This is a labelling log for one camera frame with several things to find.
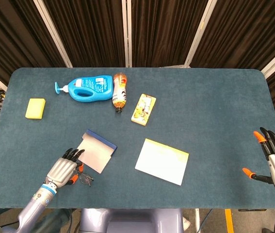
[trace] glasses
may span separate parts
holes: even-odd
[[[78,170],[74,170],[73,175],[78,175],[79,180],[82,184],[88,185],[91,187],[91,182],[94,180],[90,175],[84,172],[80,172]]]

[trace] yellow floor stripe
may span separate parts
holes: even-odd
[[[225,209],[225,215],[226,215],[226,230],[228,233],[234,233],[231,210]]]

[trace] orange fingertip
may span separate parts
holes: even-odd
[[[254,131],[254,136],[256,137],[256,139],[258,140],[259,143],[261,142],[266,142],[267,140],[264,138],[264,136],[262,136],[259,132]]]
[[[249,170],[248,168],[243,167],[242,170],[246,174],[246,176],[248,176],[250,179],[252,178],[252,175],[255,175],[255,173]]]
[[[81,166],[78,167],[79,172],[83,172],[83,163]]]
[[[78,179],[78,175],[74,175],[72,178],[70,178],[70,180],[73,181],[73,184],[77,181]]]

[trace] pump nozzle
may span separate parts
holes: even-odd
[[[59,88],[57,82],[54,83],[54,88],[55,88],[56,94],[59,94],[60,91],[68,92],[68,86],[67,85],[63,86],[63,88]]]

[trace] white card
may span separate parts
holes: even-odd
[[[145,139],[135,169],[181,185],[189,153]]]

